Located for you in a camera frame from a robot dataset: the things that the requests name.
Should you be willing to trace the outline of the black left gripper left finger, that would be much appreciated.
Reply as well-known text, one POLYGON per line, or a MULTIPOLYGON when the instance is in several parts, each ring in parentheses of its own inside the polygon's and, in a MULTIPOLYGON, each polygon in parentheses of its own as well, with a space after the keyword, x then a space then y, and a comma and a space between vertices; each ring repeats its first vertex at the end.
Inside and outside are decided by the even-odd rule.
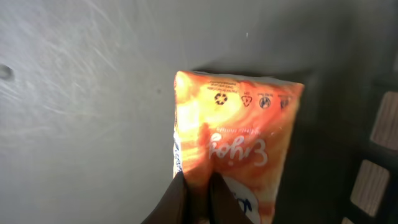
POLYGON ((187 208, 187 185, 178 172, 161 200, 141 224, 183 224, 187 208))

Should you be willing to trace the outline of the orange snack packet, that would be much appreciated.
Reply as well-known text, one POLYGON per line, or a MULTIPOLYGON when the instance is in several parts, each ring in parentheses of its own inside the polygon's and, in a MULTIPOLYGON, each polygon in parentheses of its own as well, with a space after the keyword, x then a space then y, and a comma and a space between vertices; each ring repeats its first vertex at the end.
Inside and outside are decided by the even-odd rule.
POLYGON ((304 85, 271 77, 179 71, 174 167, 203 192, 219 173, 253 223, 271 223, 304 85))

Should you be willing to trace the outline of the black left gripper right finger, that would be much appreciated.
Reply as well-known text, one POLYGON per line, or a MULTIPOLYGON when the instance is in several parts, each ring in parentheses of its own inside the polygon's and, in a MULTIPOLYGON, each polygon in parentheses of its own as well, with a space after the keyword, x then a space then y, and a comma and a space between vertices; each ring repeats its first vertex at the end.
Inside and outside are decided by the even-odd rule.
POLYGON ((252 224, 220 174, 213 173, 208 191, 210 224, 252 224))

